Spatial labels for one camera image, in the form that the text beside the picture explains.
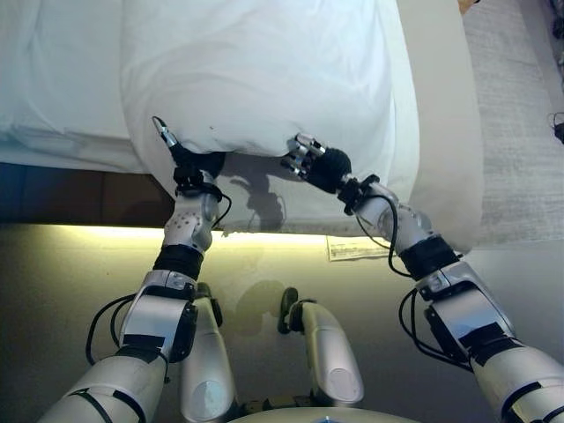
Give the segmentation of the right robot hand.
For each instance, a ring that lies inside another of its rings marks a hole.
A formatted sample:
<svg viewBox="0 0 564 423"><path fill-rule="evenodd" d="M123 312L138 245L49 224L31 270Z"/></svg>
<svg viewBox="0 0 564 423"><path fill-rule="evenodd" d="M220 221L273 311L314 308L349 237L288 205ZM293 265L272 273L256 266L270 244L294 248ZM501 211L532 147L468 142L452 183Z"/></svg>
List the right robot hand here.
<svg viewBox="0 0 564 423"><path fill-rule="evenodd" d="M352 172L344 152L323 145L315 137L299 133L287 145L289 152L281 159L281 166L324 192L337 194Z"/></svg>

